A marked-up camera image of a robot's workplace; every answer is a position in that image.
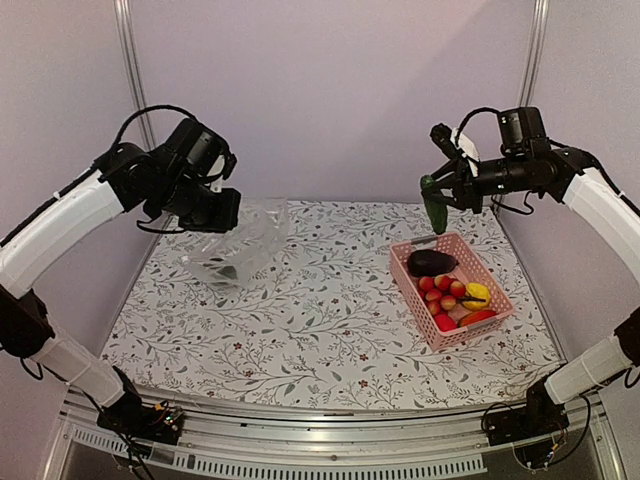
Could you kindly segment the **green cucumber toy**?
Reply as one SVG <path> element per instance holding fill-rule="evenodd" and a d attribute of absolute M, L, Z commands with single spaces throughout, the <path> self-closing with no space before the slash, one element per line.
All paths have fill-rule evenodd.
<path fill-rule="evenodd" d="M 423 203 L 431 223 L 431 227 L 436 235 L 443 234 L 448 225 L 448 210 L 444 204 L 436 203 L 428 198 L 426 191 L 435 183 L 431 175 L 423 175 L 420 179 L 421 194 Z"/>

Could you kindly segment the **clear zip top bag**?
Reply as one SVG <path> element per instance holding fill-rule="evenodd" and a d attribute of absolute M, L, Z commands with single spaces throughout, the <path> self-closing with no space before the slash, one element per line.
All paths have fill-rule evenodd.
<path fill-rule="evenodd" d="M 289 232 L 288 201 L 284 198 L 245 198 L 238 225 L 225 234 L 206 234 L 186 255 L 181 266 L 209 287 L 244 287 L 284 248 Z M 238 272 L 235 282 L 218 281 L 209 269 L 211 258 L 222 258 Z"/>

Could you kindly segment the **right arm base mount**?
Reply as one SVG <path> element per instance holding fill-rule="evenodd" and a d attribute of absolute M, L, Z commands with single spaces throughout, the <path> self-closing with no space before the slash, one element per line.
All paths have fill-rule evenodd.
<path fill-rule="evenodd" d="M 566 440 L 566 429 L 569 427 L 564 406 L 551 400 L 545 381 L 546 378 L 543 377 L 527 389 L 525 404 L 522 407 L 512 407 L 498 402 L 483 413 L 480 423 L 490 446 L 558 433 L 558 440 L 547 438 L 540 443 L 515 449 L 516 460 L 531 470 L 551 466 Z"/>

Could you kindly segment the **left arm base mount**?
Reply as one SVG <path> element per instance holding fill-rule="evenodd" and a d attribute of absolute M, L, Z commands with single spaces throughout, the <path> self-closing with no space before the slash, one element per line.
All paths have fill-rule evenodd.
<path fill-rule="evenodd" d="M 107 408 L 100 408 L 97 425 L 124 437 L 177 445 L 184 426 L 184 410 L 163 400 L 144 405 L 134 384 L 123 371 L 114 367 L 123 382 L 124 395 Z"/>

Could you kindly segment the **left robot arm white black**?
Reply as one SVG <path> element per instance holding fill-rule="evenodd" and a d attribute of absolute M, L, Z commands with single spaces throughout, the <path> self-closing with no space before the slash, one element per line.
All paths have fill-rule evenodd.
<path fill-rule="evenodd" d="M 151 151 L 116 139 L 88 170 L 2 239 L 2 348 L 86 392 L 126 433 L 141 433 L 149 415 L 126 376 L 55 329 L 33 286 L 87 235 L 137 207 L 151 220 L 174 215 L 181 232 L 234 229 L 241 194 L 221 184 L 236 164 L 228 142 L 192 117 Z"/>

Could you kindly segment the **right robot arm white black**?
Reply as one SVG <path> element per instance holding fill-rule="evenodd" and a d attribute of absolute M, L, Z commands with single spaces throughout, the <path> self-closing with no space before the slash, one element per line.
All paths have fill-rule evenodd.
<path fill-rule="evenodd" d="M 463 133 L 469 121 L 489 113 L 497 121 L 500 156 L 481 160 Z M 552 140 L 536 107 L 499 111 L 477 108 L 451 128 L 437 124 L 432 142 L 446 156 L 421 187 L 423 200 L 458 210 L 481 211 L 493 196 L 516 192 L 549 197 L 576 216 L 579 230 L 598 236 L 626 267 L 639 276 L 639 209 L 611 180 L 590 152 Z M 532 386 L 536 398 L 517 415 L 517 427 L 537 436 L 561 405 L 639 364 L 639 314 L 633 312 L 614 331 Z"/>

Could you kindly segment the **dark purple eggplant toy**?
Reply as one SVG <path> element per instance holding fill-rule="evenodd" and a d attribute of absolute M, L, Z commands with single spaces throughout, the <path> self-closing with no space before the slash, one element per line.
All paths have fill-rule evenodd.
<path fill-rule="evenodd" d="M 436 277 L 448 274 L 458 264 L 454 256 L 432 249 L 416 250 L 407 259 L 407 268 L 413 277 Z"/>

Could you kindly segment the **yellow lemon toy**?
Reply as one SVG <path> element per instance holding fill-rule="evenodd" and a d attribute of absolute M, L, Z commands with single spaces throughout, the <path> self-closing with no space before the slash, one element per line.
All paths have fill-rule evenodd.
<path fill-rule="evenodd" d="M 462 305 L 470 311 L 480 311 L 487 308 L 491 303 L 491 293 L 487 286 L 469 282 L 466 284 L 465 300 Z"/>

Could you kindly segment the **red strawberry toy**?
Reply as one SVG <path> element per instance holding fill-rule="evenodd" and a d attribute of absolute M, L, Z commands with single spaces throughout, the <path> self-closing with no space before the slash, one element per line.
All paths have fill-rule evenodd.
<path fill-rule="evenodd" d="M 458 328 L 456 321 L 446 313 L 439 313 L 435 315 L 434 321 L 441 332 L 449 332 Z"/>

